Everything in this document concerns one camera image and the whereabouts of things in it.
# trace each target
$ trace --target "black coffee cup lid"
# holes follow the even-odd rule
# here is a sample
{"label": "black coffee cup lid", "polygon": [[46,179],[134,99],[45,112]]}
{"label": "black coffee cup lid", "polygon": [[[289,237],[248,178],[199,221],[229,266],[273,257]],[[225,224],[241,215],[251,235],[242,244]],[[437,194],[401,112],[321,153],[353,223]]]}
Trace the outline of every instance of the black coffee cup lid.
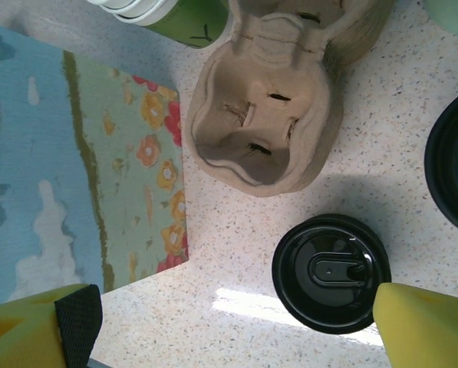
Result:
{"label": "black coffee cup lid", "polygon": [[458,228],[458,98],[440,115],[430,133],[425,175],[433,200]]}
{"label": "black coffee cup lid", "polygon": [[378,286],[391,280],[381,240],[344,215],[320,215],[290,230],[276,248],[272,277],[290,314],[326,334],[370,326]]}

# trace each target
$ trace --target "floral book cover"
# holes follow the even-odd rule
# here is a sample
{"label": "floral book cover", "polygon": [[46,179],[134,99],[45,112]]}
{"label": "floral book cover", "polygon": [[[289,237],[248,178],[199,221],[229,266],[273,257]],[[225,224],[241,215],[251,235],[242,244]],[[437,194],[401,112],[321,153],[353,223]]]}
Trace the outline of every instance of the floral book cover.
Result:
{"label": "floral book cover", "polygon": [[176,92],[0,27],[0,304],[187,261],[181,152]]}

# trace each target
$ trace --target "black lid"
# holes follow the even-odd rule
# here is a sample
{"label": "black lid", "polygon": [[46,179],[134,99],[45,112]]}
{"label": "black lid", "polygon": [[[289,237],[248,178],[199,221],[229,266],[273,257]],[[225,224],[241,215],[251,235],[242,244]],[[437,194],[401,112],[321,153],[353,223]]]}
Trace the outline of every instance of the black lid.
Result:
{"label": "black lid", "polygon": [[440,115],[430,133],[425,174],[433,200],[458,228],[458,98]]}
{"label": "black lid", "polygon": [[272,275],[290,314],[326,334],[370,326],[378,286],[391,279],[381,240],[344,215],[320,215],[290,230],[276,248]]}

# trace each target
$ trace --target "speckled countertop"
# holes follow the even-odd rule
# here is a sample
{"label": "speckled countertop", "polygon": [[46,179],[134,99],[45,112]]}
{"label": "speckled countertop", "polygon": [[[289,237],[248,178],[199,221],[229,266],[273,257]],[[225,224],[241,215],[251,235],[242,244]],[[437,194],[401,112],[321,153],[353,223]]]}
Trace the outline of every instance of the speckled countertop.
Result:
{"label": "speckled countertop", "polygon": [[[183,117],[214,49],[123,25],[85,0],[0,0],[0,25],[176,87]],[[387,247],[394,281],[458,296],[458,230],[423,178],[430,128],[458,95],[458,37],[430,21],[420,2],[397,1],[376,47],[343,84],[338,141],[302,192],[252,198],[210,179],[184,153],[191,261],[104,295],[93,358],[114,368],[389,366],[373,327],[316,333],[276,299],[275,245],[323,212],[369,224]]]}

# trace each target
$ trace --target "white countertop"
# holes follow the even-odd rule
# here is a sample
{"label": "white countertop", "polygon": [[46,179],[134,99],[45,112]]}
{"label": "white countertop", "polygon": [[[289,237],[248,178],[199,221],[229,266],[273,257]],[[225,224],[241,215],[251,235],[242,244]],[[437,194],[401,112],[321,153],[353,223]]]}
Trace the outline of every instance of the white countertop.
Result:
{"label": "white countertop", "polygon": [[[0,25],[176,87],[183,117],[215,48],[186,48],[121,24],[85,0],[0,0]],[[420,2],[397,1],[376,47],[343,83],[338,141],[302,192],[249,197],[208,177],[185,150],[191,260],[103,296],[94,359],[113,368],[389,366],[373,327],[347,336],[317,333],[276,298],[276,244],[324,212],[372,227],[386,245],[394,281],[458,296],[458,230],[434,205],[423,177],[430,129],[458,95],[458,36],[430,21]]]}

